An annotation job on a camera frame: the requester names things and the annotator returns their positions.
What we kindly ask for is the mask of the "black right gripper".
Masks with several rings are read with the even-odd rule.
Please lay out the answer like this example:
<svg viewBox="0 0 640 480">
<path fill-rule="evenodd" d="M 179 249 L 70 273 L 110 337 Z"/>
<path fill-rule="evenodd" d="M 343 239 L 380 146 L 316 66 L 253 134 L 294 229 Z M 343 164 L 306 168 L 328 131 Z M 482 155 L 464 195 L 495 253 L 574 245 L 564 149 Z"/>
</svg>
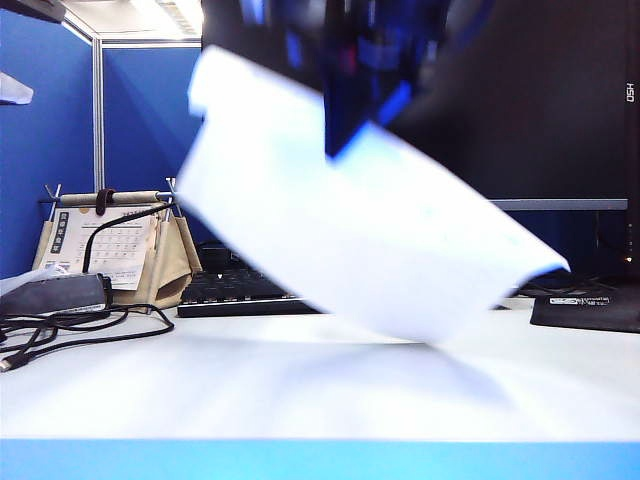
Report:
<svg viewBox="0 0 640 480">
<path fill-rule="evenodd" d="M 367 121 L 386 126 L 428 89 L 441 48 L 462 49 L 493 1 L 328 1 L 323 19 L 325 153 Z"/>
</svg>

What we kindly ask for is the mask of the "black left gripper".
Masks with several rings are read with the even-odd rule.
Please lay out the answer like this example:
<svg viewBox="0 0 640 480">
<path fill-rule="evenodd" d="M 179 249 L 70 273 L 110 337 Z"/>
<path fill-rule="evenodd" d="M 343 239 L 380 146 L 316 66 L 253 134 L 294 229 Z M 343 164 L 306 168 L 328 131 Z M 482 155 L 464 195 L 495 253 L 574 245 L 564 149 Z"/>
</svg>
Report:
<svg viewBox="0 0 640 480">
<path fill-rule="evenodd" d="M 0 0 L 1 8 L 23 16 L 61 23 L 66 7 L 58 0 Z M 14 77 L 0 72 L 0 102 L 2 105 L 28 105 L 34 90 Z"/>
</svg>

